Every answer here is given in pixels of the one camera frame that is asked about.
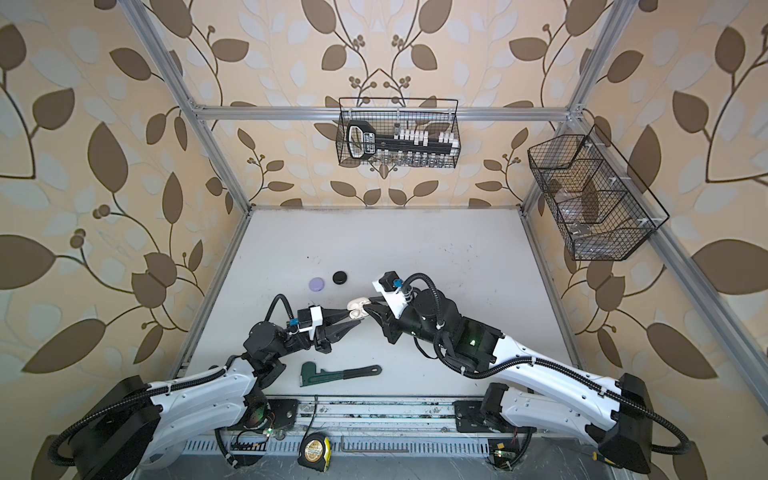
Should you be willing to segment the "white earbud case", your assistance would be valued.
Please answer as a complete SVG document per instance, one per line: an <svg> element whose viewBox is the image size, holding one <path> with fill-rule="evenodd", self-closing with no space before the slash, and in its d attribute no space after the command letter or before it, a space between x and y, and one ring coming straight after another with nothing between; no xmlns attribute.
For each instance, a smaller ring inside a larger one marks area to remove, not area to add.
<svg viewBox="0 0 768 480"><path fill-rule="evenodd" d="M365 307L370 304L370 299L366 297L360 297L349 301L347 304L348 317L352 320L362 320L365 317L368 317L369 313L365 310Z"/></svg>

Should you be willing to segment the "purple earbud case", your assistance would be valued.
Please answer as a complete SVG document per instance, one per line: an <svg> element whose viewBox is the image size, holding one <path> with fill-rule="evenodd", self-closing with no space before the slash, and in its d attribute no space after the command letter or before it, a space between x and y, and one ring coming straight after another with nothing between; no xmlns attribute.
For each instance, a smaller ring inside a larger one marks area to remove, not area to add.
<svg viewBox="0 0 768 480"><path fill-rule="evenodd" d="M308 287L312 292L320 292L325 287L325 281L320 277L312 278L308 283Z"/></svg>

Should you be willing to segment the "black round earbud case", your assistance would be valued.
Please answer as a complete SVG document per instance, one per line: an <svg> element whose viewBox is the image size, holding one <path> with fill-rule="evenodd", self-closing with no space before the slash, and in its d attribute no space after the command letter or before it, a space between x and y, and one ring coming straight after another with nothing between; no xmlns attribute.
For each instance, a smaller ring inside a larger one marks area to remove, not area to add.
<svg viewBox="0 0 768 480"><path fill-rule="evenodd" d="M348 275L344 271L337 271L333 274L332 280L336 285L343 285L348 280Z"/></svg>

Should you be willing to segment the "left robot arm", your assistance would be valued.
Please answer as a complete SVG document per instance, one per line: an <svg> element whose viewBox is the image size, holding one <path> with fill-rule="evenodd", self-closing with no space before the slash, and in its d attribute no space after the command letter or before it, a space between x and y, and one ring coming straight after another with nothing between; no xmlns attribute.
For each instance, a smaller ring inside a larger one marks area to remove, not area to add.
<svg viewBox="0 0 768 480"><path fill-rule="evenodd" d="M265 318L249 331L244 353L181 379L121 381L48 446L47 459L83 479L125 479L155 456L210 430L233 426L264 406L261 394L284 371L281 359L315 349L328 353L365 317L369 299L344 309L289 311L285 325Z"/></svg>

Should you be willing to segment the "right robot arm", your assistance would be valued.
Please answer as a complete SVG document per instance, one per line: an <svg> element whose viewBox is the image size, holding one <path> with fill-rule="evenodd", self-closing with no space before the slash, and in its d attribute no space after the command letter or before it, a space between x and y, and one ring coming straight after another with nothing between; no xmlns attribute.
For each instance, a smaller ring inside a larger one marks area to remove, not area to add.
<svg viewBox="0 0 768 480"><path fill-rule="evenodd" d="M375 297L351 302L353 314L374 319L390 343L408 334L430 343L433 358L449 370L488 380L482 407L488 428L570 435L608 462L640 474L650 473L655 453L691 451L689 437L654 411L640 378L600 376L542 355L462 315L423 273L401 279L390 271L373 286Z"/></svg>

